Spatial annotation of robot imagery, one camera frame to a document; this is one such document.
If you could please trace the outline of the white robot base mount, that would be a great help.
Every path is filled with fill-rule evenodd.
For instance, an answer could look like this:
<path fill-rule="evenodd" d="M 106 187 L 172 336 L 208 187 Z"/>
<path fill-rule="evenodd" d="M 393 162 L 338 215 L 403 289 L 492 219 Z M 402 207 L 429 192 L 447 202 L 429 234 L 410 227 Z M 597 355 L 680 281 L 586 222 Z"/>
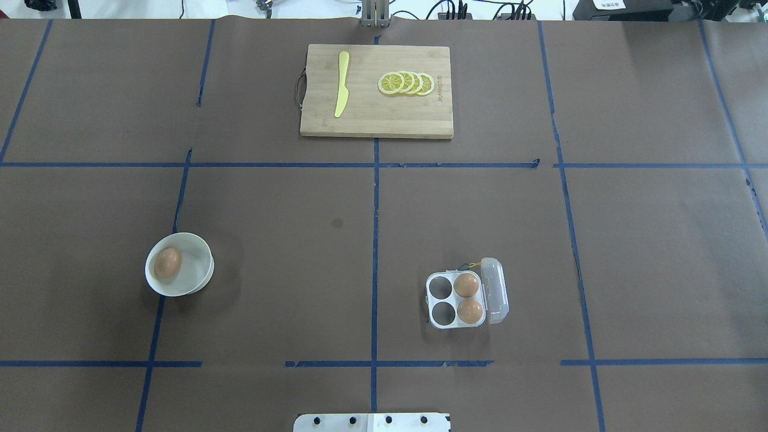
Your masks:
<path fill-rule="evenodd" d="M 293 431 L 451 431 L 448 413 L 307 413 Z"/>

